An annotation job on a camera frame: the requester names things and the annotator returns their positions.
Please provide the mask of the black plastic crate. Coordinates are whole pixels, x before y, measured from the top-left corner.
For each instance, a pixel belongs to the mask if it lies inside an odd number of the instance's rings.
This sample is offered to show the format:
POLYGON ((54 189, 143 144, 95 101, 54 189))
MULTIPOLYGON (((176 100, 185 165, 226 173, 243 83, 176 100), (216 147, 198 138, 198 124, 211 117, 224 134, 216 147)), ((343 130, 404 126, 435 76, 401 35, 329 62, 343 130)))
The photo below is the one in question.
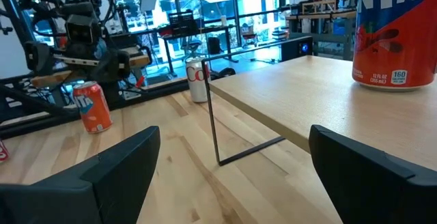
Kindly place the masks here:
POLYGON ((172 36, 184 36, 198 30, 192 10, 168 14, 172 36))

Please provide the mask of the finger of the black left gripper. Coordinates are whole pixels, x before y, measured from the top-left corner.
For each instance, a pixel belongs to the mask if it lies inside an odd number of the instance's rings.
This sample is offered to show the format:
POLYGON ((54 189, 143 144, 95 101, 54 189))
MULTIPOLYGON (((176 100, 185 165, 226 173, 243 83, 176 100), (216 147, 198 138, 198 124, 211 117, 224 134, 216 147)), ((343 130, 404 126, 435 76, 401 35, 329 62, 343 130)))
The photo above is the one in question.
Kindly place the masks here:
POLYGON ((91 71, 91 78, 99 83, 125 79, 130 75, 129 60, 126 51, 109 49, 91 71))
POLYGON ((52 47, 38 41, 28 41, 24 45, 27 67, 36 76, 53 74, 54 59, 52 47))

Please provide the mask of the black box blue light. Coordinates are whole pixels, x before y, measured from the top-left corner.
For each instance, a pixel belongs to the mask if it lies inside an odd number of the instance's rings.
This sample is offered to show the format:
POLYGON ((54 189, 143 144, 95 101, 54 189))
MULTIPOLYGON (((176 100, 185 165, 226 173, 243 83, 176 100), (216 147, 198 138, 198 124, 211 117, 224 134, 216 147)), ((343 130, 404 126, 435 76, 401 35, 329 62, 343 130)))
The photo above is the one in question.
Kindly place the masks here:
POLYGON ((294 38, 282 43, 280 62, 312 54, 313 38, 311 36, 294 38))

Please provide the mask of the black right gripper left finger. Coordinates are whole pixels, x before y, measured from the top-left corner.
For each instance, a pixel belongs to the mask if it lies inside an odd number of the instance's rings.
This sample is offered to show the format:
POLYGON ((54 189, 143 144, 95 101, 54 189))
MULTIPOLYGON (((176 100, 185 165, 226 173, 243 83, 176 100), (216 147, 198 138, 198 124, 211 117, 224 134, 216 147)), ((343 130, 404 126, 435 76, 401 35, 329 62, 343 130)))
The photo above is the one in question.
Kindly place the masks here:
POLYGON ((0 184, 0 224, 136 224, 159 151, 150 126, 39 182, 0 184))

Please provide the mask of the red Coca-Cola can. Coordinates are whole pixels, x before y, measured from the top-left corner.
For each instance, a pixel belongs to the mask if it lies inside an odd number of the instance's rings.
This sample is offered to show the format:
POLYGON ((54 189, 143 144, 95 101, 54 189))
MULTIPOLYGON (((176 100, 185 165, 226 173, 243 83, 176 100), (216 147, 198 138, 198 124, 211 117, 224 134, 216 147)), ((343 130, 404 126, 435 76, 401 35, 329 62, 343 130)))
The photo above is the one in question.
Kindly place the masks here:
POLYGON ((10 157, 7 147, 4 142, 0 139, 0 164, 6 162, 10 157))

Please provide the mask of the red Fanta strawberry soda can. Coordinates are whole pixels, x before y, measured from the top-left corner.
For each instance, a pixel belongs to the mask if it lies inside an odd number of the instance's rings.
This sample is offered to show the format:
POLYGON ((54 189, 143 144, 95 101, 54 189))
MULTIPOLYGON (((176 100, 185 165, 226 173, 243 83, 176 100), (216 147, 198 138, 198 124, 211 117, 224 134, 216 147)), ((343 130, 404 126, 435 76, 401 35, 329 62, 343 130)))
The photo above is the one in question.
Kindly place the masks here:
POLYGON ((113 120, 104 92, 96 81, 75 85, 72 97, 88 133, 102 132, 112 126, 113 120))
POLYGON ((437 74, 437 0, 358 0, 352 78, 409 90, 437 74))

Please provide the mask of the silver Diet Coke can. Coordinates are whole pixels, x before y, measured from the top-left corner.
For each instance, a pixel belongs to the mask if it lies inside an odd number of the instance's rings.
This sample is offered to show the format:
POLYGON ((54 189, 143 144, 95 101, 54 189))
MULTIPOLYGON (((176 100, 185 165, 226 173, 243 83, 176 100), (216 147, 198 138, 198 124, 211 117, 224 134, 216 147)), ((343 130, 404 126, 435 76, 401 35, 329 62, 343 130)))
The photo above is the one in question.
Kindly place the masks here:
POLYGON ((188 86, 193 102, 207 102, 207 91, 205 77, 210 80, 209 66, 205 63, 206 73, 203 73, 202 68, 203 57, 194 57, 186 60, 186 75, 188 86))

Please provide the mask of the wooden shelf black metal frame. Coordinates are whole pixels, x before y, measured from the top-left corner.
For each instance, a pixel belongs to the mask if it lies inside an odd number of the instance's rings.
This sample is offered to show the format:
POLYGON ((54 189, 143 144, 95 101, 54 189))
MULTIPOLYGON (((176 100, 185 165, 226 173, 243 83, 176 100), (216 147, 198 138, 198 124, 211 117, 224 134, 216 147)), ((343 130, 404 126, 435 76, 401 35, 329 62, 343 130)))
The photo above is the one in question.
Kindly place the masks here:
POLYGON ((437 171, 437 82, 381 92, 352 79, 352 62, 304 56, 210 83, 217 96, 301 149, 314 124, 437 171))

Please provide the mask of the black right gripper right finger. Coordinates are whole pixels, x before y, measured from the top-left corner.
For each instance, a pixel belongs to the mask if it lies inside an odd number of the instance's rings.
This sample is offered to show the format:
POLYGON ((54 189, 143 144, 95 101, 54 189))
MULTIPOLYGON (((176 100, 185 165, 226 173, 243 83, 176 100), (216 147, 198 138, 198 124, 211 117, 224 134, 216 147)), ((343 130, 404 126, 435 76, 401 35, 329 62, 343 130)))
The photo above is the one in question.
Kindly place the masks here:
POLYGON ((343 224, 437 224, 437 171, 320 125, 309 148, 343 224))

